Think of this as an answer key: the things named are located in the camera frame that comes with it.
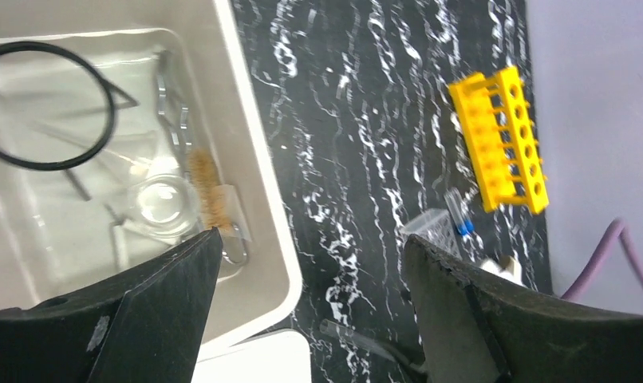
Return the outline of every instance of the white lid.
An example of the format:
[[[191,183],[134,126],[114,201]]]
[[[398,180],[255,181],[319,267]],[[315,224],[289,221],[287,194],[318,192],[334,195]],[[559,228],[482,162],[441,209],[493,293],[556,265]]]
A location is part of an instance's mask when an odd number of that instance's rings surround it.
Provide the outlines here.
[[[293,330],[247,339],[197,361],[192,383],[311,383],[310,345]]]

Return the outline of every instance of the yellow plastic rack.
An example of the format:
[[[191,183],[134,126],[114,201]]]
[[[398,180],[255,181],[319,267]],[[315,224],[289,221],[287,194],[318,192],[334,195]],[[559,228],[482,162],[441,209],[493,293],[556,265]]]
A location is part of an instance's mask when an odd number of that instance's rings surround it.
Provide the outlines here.
[[[448,86],[485,211],[511,203],[528,205],[531,213],[538,214],[550,202],[522,85],[519,71],[511,66],[493,77],[473,73]],[[494,105],[493,97],[499,105]],[[501,115],[505,125],[498,123]],[[509,132],[505,135],[509,140],[503,139],[503,132]]]

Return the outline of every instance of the marble surface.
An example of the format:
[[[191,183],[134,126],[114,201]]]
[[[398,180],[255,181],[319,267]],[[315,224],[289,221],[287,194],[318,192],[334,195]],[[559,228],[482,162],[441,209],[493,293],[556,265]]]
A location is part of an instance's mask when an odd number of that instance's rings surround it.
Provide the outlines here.
[[[314,382],[404,382],[321,320],[419,348],[399,227],[458,188],[471,261],[513,255],[551,292],[545,219],[483,212],[446,84],[517,65],[532,101],[525,4],[494,0],[232,0],[300,260],[298,307],[275,328],[310,342]]]

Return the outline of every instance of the brush bristles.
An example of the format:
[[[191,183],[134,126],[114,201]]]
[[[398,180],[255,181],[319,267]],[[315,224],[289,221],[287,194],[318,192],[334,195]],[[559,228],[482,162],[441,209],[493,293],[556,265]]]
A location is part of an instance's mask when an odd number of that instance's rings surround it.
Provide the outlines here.
[[[199,195],[199,213],[205,228],[217,227],[223,231],[232,230],[232,221],[225,212],[225,194],[211,154],[195,149],[187,157],[192,184]]]

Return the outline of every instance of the black ring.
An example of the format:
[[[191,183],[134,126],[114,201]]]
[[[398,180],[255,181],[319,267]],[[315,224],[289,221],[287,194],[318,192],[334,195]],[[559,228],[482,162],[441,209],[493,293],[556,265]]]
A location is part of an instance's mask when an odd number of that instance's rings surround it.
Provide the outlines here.
[[[15,41],[0,45],[0,56],[4,56],[5,54],[9,53],[27,51],[51,53],[57,56],[61,56],[74,62],[75,64],[81,66],[87,72],[89,72],[91,77],[96,80],[98,85],[101,87],[101,90],[103,91],[106,103],[108,104],[108,116],[105,122],[103,133],[101,134],[101,137],[99,137],[96,144],[79,156],[76,156],[69,160],[58,162],[33,162],[20,159],[18,157],[10,155],[7,152],[4,152],[3,150],[0,150],[0,160],[3,160],[9,164],[19,166],[21,168],[40,170],[44,172],[75,168],[76,166],[81,165],[88,160],[91,160],[96,154],[98,154],[98,152],[100,152],[101,149],[103,149],[103,147],[110,141],[110,138],[115,131],[116,108],[115,101],[112,97],[112,91],[110,89],[110,83],[100,73],[98,73],[98,70],[96,70],[96,68],[91,66],[91,64],[89,64],[85,59],[77,56],[75,53],[70,52],[67,49],[61,48],[60,46],[39,41]]]

